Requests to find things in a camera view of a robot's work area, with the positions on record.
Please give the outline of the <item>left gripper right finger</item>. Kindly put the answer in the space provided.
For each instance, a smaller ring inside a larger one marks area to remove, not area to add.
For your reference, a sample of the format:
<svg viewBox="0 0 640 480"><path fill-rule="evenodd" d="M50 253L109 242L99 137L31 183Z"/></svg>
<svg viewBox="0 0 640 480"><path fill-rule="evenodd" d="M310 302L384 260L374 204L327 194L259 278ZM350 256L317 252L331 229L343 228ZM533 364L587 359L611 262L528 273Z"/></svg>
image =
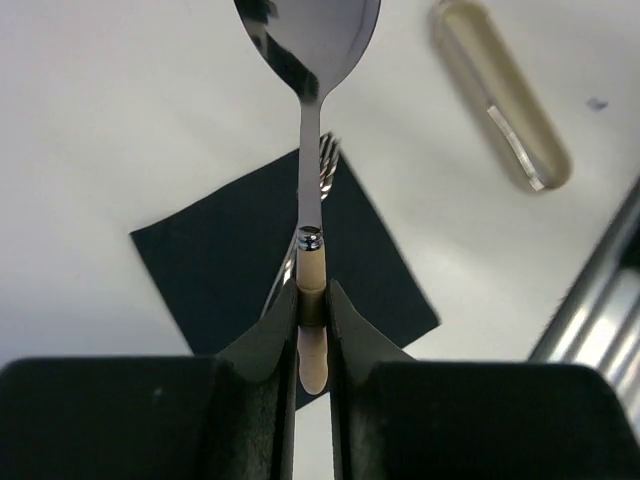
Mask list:
<svg viewBox="0 0 640 480"><path fill-rule="evenodd" d="M576 364L419 361L326 293L338 479L635 479L614 390Z"/></svg>

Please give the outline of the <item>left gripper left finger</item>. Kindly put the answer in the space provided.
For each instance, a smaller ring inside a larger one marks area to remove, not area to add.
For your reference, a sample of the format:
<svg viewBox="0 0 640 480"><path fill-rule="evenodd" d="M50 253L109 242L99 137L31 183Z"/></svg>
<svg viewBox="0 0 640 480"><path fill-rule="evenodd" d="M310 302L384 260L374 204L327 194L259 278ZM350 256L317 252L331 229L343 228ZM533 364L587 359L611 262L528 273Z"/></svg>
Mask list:
<svg viewBox="0 0 640 480"><path fill-rule="evenodd" d="M5 479L289 479L297 293L215 355L28 358L1 371Z"/></svg>

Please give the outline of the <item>black paper napkin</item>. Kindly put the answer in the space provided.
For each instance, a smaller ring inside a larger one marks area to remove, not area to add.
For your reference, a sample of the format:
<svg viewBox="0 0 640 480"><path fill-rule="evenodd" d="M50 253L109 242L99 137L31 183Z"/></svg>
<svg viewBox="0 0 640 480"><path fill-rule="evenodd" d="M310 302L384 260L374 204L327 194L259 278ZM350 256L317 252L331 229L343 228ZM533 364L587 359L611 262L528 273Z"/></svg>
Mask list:
<svg viewBox="0 0 640 480"><path fill-rule="evenodd" d="M258 319L297 222L298 153L132 232L189 348L216 354ZM330 278L357 311L405 347L439 325L346 157L323 203Z"/></svg>

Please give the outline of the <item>silver fork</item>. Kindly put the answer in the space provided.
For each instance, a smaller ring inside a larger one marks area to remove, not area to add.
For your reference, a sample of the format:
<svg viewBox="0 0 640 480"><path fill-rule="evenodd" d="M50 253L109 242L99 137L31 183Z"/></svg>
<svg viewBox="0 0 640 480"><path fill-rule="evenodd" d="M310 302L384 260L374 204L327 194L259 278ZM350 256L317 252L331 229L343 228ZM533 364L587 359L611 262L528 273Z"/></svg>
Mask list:
<svg viewBox="0 0 640 480"><path fill-rule="evenodd" d="M298 201L298 208L302 210L302 212L298 213L297 224L264 302L260 314L261 317L270 310L287 281L295 276L298 233L300 228L302 226L322 227L320 204L327 198L331 191L339 159L340 139L335 133L329 131L320 137L318 152L319 167L317 168L319 173L319 186L309 189L310 183L308 181L304 181L302 184L303 195L302 199Z"/></svg>

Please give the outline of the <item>wooden handled spoon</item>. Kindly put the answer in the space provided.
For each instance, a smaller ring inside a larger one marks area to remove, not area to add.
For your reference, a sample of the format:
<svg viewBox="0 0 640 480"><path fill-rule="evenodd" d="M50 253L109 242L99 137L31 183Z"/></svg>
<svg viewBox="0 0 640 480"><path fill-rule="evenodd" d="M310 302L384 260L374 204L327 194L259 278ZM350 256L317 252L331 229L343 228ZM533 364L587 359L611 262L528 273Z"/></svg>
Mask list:
<svg viewBox="0 0 640 480"><path fill-rule="evenodd" d="M304 181L319 186L321 108L366 51L378 1L238 1L243 26L259 54L296 94L300 109L298 201ZM327 268L322 227L302 226L296 256L299 378L306 392L325 388Z"/></svg>

